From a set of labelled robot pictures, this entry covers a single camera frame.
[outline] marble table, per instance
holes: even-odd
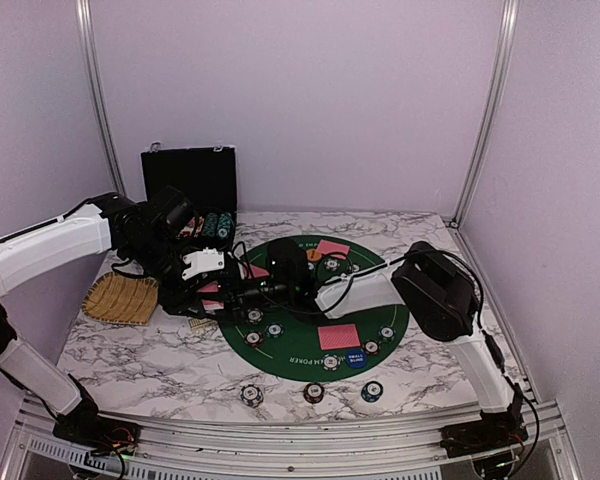
[[[418,240],[458,253],[439,216],[413,213],[241,213],[236,241],[248,248],[274,238],[322,234],[363,245],[383,258],[400,256]],[[99,274],[117,257],[107,256]],[[489,305],[483,323],[501,345],[507,369],[518,367]],[[59,367],[74,375],[102,410],[169,419],[222,422],[300,422],[396,415],[473,403],[476,396],[445,346],[426,337],[413,319],[399,347],[380,366],[328,383],[316,405],[302,396],[305,384],[257,370],[224,340],[217,325],[192,331],[188,320],[158,307],[147,326],[114,326],[80,313]],[[377,403],[360,397],[369,380],[384,386]],[[264,391],[249,408],[240,400],[246,384]]]

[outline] purple wall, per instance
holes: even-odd
[[[600,478],[600,1],[522,4],[466,233]]]
[[[116,147],[235,144],[242,208],[450,214],[502,2],[95,0]]]
[[[0,235],[111,190],[78,38],[74,2],[0,1]],[[78,261],[4,299],[12,323],[49,358],[97,267]],[[0,375],[0,459],[20,400]]]

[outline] green poker mat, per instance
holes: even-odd
[[[364,270],[383,263],[381,257],[356,243],[340,238],[321,235],[297,235],[289,237],[304,250],[316,249],[321,240],[348,245],[348,254],[354,269]],[[265,268],[267,243],[258,245],[247,252],[252,265]],[[336,270],[328,271],[327,262],[313,263],[313,272],[321,281],[332,276],[341,275],[350,269],[349,262],[341,260]],[[220,329],[224,338],[233,350],[254,367],[277,377],[302,382],[331,382],[359,375],[382,363],[399,345],[407,330],[409,311],[404,305],[389,305],[370,310],[352,313],[337,320],[316,325],[298,320],[292,313],[281,307],[270,306],[263,310],[263,317],[257,325],[222,324]],[[267,326],[276,323],[282,326],[284,333],[278,338],[266,336]],[[320,326],[354,324],[360,340],[359,347],[339,350],[322,350],[318,328]],[[395,331],[392,341],[384,343],[380,338],[380,329],[390,326]],[[259,348],[245,344],[245,336],[250,332],[264,335],[264,343]],[[367,340],[375,340],[380,345],[377,355],[369,355],[367,365],[363,368],[352,368],[345,361],[346,354],[362,348]],[[322,360],[325,355],[340,358],[340,365],[335,371],[324,369]]]

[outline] brown basket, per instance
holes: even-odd
[[[146,325],[158,304],[158,283],[105,273],[82,302],[85,315],[105,323]]]

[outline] ventilation grille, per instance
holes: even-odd
[[[94,472],[106,472],[117,476],[120,463],[117,457],[90,457],[80,447],[56,442],[48,438],[32,436],[28,450],[58,462],[68,463]],[[145,465],[134,462],[133,458],[125,458],[127,473],[124,478],[133,480],[271,480],[272,477],[242,477],[239,475],[208,475],[198,472],[187,472],[180,469],[159,465]],[[409,472],[398,472],[391,475],[365,475],[355,477],[330,477],[331,480],[442,480],[439,467]]]

